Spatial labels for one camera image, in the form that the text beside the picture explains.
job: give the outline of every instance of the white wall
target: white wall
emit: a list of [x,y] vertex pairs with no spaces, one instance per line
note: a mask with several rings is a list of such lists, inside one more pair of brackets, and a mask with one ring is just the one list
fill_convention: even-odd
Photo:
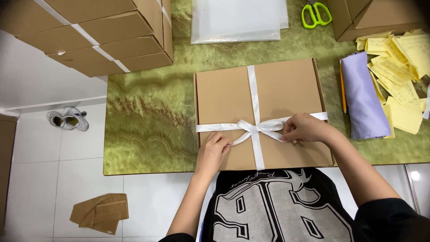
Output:
[[0,109],[106,95],[107,77],[89,78],[0,30]]

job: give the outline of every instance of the white sneaker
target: white sneaker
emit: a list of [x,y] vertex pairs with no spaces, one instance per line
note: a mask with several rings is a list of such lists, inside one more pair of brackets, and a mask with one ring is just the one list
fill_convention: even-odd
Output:
[[75,127],[71,124],[68,124],[64,119],[61,113],[57,111],[51,111],[46,114],[46,118],[48,119],[49,123],[57,128],[61,128],[63,130],[72,130]]
[[82,113],[76,108],[65,108],[63,119],[75,129],[80,131],[86,131],[89,127],[88,122],[85,120]]

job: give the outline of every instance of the person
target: person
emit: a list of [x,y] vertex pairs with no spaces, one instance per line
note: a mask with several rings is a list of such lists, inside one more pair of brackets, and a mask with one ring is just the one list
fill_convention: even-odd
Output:
[[[334,127],[310,114],[295,114],[281,139],[319,141],[330,148],[358,206],[355,219],[342,207],[334,183],[316,168],[221,171],[201,241],[430,241],[430,221],[402,200]],[[230,144],[214,132],[201,145],[196,170],[160,242],[196,240],[206,191]]]

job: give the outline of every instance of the graphic print shirt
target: graphic print shirt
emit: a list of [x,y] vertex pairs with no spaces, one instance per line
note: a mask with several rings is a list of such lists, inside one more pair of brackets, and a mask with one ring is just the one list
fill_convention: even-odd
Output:
[[[360,206],[354,221],[334,183],[315,168],[222,171],[205,214],[201,241],[397,241],[417,219],[402,199]],[[160,242],[195,241],[172,234]]]

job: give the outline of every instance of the yellow pencil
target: yellow pencil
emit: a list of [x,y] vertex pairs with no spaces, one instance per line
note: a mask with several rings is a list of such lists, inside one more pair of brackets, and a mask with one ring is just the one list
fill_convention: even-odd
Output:
[[341,70],[342,102],[344,105],[344,113],[347,113],[347,101],[345,99],[344,77],[342,75],[342,60],[339,60],[339,68]]

